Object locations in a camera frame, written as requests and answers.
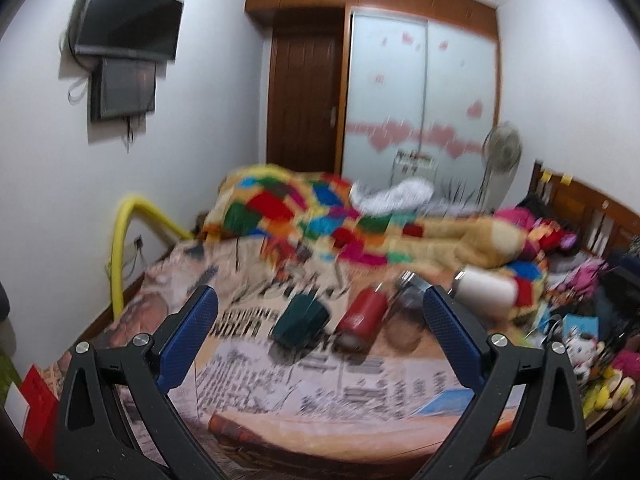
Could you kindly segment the white patterned cloth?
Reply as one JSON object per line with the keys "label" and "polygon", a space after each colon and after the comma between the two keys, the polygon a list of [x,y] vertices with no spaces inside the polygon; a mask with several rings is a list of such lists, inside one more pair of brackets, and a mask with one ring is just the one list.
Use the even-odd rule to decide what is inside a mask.
{"label": "white patterned cloth", "polygon": [[415,211],[427,204],[434,195],[434,184],[420,177],[412,177],[385,190],[374,190],[356,181],[349,191],[352,208],[367,216],[385,216],[395,212]]}

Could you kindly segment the newspaper print bed sheet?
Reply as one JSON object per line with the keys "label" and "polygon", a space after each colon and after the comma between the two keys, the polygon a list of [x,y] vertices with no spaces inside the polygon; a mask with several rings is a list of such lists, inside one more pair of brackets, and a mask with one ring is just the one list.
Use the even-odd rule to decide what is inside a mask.
{"label": "newspaper print bed sheet", "polygon": [[[428,330],[410,353],[383,334],[367,352],[335,344],[361,289],[392,289],[400,264],[369,268],[280,248],[258,236],[178,245],[146,271],[122,315],[93,338],[118,348],[152,333],[202,285],[218,315],[172,403],[207,452],[232,474],[258,468],[303,476],[368,468],[387,476],[432,455],[472,400]],[[298,351],[270,338],[297,294],[329,309],[323,332]]]}

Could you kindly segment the colourful patchwork quilt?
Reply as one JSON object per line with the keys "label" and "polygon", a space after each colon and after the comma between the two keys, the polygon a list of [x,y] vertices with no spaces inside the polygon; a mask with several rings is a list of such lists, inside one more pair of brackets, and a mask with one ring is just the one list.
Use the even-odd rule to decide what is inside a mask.
{"label": "colourful patchwork quilt", "polygon": [[303,244],[330,261],[382,268],[457,271],[476,266],[512,278],[513,314],[544,296],[548,262],[527,232],[493,216],[425,217],[416,212],[363,214],[349,201],[350,182],[335,174],[301,174],[276,165],[241,167],[222,181],[202,229],[208,240],[249,235]]}

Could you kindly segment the blue booklet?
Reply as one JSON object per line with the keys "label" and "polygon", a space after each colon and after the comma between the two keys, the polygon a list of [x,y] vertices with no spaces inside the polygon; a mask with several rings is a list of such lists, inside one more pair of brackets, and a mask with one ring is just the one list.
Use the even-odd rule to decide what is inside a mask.
{"label": "blue booklet", "polygon": [[596,316],[567,314],[563,318],[563,338],[576,336],[599,339],[599,319]]}

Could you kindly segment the wooden headboard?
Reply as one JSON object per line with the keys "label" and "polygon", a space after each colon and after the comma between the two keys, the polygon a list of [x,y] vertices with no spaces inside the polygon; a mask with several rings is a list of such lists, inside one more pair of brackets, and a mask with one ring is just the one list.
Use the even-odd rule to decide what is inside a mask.
{"label": "wooden headboard", "polygon": [[639,237],[639,215],[626,205],[569,174],[559,174],[534,162],[529,194],[535,194],[560,221],[577,229],[585,252],[606,258],[612,250],[628,249]]}

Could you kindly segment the frosted glass wardrobe doors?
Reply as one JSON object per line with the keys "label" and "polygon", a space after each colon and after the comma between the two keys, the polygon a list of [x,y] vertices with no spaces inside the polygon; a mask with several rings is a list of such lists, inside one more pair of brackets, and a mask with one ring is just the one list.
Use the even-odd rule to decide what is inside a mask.
{"label": "frosted glass wardrobe doors", "polygon": [[397,151],[417,151],[437,162],[435,197],[477,202],[498,101],[495,40],[361,10],[349,47],[343,177],[389,188]]}

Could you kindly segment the yellow plush toy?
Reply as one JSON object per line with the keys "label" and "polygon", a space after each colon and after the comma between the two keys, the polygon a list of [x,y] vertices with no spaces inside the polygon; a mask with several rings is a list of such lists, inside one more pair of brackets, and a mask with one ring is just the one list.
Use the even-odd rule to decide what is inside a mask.
{"label": "yellow plush toy", "polygon": [[582,401],[582,414],[619,411],[629,404],[636,393],[637,383],[622,370],[609,367],[599,380],[586,390]]}

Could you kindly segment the red thermos bottle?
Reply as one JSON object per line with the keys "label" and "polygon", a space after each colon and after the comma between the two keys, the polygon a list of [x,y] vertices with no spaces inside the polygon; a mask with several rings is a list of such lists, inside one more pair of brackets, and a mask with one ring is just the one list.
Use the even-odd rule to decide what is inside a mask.
{"label": "red thermos bottle", "polygon": [[383,283],[361,289],[338,322],[334,335],[338,348],[368,351],[386,318],[390,302]]}

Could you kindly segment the clear glass cup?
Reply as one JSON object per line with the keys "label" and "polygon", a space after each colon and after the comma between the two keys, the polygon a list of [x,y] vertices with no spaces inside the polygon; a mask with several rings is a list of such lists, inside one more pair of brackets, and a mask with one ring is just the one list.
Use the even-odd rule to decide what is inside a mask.
{"label": "clear glass cup", "polygon": [[398,292],[386,318],[383,334],[390,346],[400,353],[419,347],[427,331],[422,312],[423,292],[414,287]]}

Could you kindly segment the large black wall television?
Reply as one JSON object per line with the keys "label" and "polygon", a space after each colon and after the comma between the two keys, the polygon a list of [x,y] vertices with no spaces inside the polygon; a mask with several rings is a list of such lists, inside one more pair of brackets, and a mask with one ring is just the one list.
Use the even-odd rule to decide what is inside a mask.
{"label": "large black wall television", "polygon": [[182,0],[86,0],[70,34],[73,54],[172,62]]}

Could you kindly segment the black thermos bottle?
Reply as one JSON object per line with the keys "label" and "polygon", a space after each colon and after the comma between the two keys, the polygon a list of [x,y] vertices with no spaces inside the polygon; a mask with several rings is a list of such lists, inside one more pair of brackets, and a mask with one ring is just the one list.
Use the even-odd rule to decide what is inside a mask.
{"label": "black thermos bottle", "polygon": [[420,294],[424,294],[424,292],[429,290],[431,287],[432,284],[425,278],[422,278],[419,274],[409,270],[402,271],[396,280],[396,288],[398,292],[403,292],[407,289],[414,289],[420,292]]}

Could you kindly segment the small black wall monitor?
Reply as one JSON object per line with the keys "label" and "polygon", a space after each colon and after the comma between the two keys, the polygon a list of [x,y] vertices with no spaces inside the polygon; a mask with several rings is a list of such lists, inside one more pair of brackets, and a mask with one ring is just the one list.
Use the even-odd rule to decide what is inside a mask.
{"label": "small black wall monitor", "polygon": [[101,58],[90,77],[93,122],[143,116],[155,110],[153,62]]}

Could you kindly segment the standing electric fan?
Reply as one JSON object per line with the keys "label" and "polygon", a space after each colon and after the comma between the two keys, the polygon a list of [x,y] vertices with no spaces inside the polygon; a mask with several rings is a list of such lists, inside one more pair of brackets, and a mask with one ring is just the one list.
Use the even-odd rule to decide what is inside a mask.
{"label": "standing electric fan", "polygon": [[489,131],[482,146],[484,176],[478,203],[486,206],[493,174],[507,174],[518,166],[522,157],[522,139],[512,122],[500,122]]}

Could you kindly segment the white cow plush toy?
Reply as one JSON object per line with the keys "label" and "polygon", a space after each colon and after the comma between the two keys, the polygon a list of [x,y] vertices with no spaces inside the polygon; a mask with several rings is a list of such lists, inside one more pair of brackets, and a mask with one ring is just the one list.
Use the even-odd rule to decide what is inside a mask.
{"label": "white cow plush toy", "polygon": [[603,341],[595,336],[583,333],[577,327],[572,327],[564,341],[564,346],[578,385],[581,387],[589,382],[591,369],[596,365],[600,354],[605,349]]}

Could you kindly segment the dark green cup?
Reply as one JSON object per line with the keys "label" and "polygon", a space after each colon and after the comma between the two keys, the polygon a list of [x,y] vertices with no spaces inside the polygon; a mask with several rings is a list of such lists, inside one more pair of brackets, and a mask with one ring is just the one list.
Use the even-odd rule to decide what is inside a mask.
{"label": "dark green cup", "polygon": [[328,307],[314,295],[297,294],[273,325],[270,338],[285,349],[302,350],[323,332],[330,318]]}

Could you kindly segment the white cabinet with clutter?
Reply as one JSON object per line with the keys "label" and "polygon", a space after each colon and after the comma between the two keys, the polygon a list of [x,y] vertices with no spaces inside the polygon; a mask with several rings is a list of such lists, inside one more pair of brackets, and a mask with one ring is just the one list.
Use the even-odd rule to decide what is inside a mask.
{"label": "white cabinet with clutter", "polygon": [[409,178],[421,178],[434,183],[437,162],[429,154],[398,150],[393,161],[390,184],[395,185]]}

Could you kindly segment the red bag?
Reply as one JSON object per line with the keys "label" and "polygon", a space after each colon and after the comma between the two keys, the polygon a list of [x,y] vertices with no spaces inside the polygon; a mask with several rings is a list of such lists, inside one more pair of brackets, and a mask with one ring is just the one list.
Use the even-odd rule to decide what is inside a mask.
{"label": "red bag", "polygon": [[21,385],[11,382],[1,406],[29,451],[47,471],[53,472],[58,398],[42,377],[41,370],[33,365]]}

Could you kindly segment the white thermos bottle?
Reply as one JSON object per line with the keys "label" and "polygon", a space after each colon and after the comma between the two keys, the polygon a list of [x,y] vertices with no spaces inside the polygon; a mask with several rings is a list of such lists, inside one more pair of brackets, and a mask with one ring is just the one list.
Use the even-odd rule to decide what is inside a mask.
{"label": "white thermos bottle", "polygon": [[518,284],[513,278],[466,266],[454,277],[450,296],[481,318],[506,320],[518,299]]}

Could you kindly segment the brown wooden door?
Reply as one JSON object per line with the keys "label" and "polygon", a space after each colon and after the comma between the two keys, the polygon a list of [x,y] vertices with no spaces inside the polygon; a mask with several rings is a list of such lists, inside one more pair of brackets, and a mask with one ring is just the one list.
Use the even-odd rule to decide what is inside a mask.
{"label": "brown wooden door", "polygon": [[266,159],[298,172],[331,172],[344,44],[341,8],[292,9],[273,23]]}

